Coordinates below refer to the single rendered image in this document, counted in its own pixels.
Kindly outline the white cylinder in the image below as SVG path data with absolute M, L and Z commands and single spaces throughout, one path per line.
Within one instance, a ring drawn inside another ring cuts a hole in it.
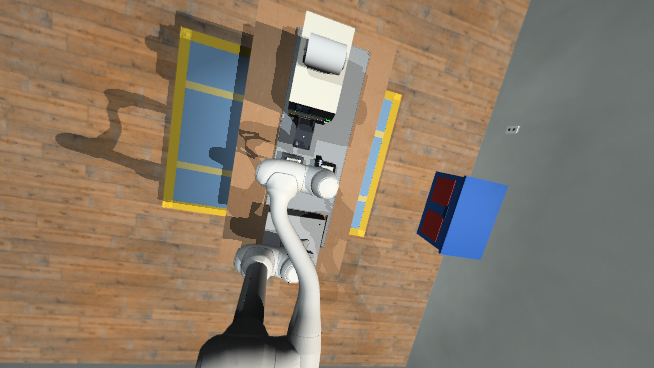
M 304 65 L 339 76 L 347 47 L 346 44 L 311 32 Z

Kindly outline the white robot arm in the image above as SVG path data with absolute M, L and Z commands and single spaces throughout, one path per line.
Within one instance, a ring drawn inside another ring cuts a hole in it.
M 195 368 L 319 368 L 321 353 L 320 287 L 307 251 L 287 214 L 290 199 L 303 192 L 321 199 L 334 197 L 336 174 L 323 167 L 285 159 L 265 159 L 255 171 L 256 181 L 270 196 L 270 213 L 280 247 L 241 246 L 234 268 L 244 282 L 233 322 L 201 347 Z M 299 282 L 299 292 L 287 335 L 269 336 L 264 322 L 267 279 L 275 276 Z M 235 322 L 234 322 L 235 321 Z

